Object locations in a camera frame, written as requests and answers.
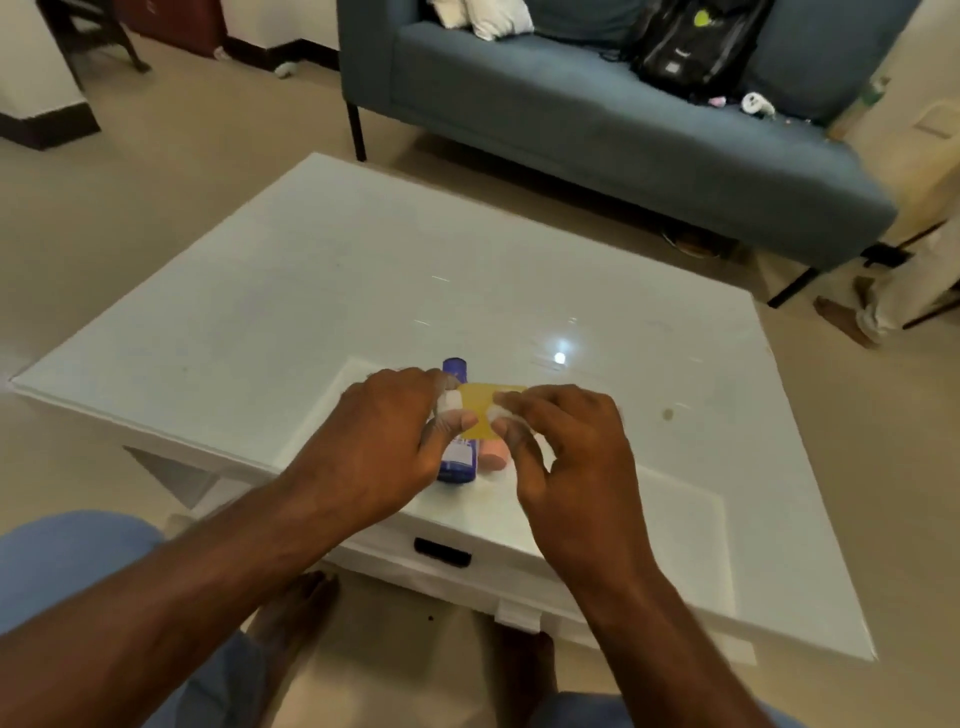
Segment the left hand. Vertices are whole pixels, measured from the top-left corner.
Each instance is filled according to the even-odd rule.
[[[350,385],[282,478],[306,488],[338,542],[392,516],[436,480],[450,441],[476,425],[467,410],[427,422],[456,386],[439,369],[386,369]]]

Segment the baseboard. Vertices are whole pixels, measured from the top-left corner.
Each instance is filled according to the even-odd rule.
[[[15,119],[0,113],[0,137],[31,149],[59,147],[99,131],[93,109],[86,102],[28,119]]]
[[[340,70],[339,51],[305,38],[275,45],[273,48],[261,48],[246,40],[227,36],[224,40],[224,50],[235,61],[264,71],[273,71],[281,63],[290,61],[310,61],[324,68]]]

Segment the drawer handle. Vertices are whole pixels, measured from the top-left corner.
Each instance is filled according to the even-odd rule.
[[[459,548],[436,544],[426,539],[414,539],[414,551],[429,556],[431,559],[443,561],[457,569],[466,569],[470,565],[470,561],[473,560],[473,554],[461,551]]]

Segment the sofa cushion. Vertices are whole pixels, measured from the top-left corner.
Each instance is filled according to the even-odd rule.
[[[920,0],[776,0],[741,82],[827,124],[856,98]]]
[[[647,0],[527,0],[541,36],[617,45]]]
[[[696,107],[539,36],[406,26],[392,94],[398,118],[825,270],[896,213],[816,127]]]

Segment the blue bottle cap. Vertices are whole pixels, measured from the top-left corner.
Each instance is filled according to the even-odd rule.
[[[461,384],[467,383],[467,362],[458,356],[444,359],[444,371],[457,377]]]

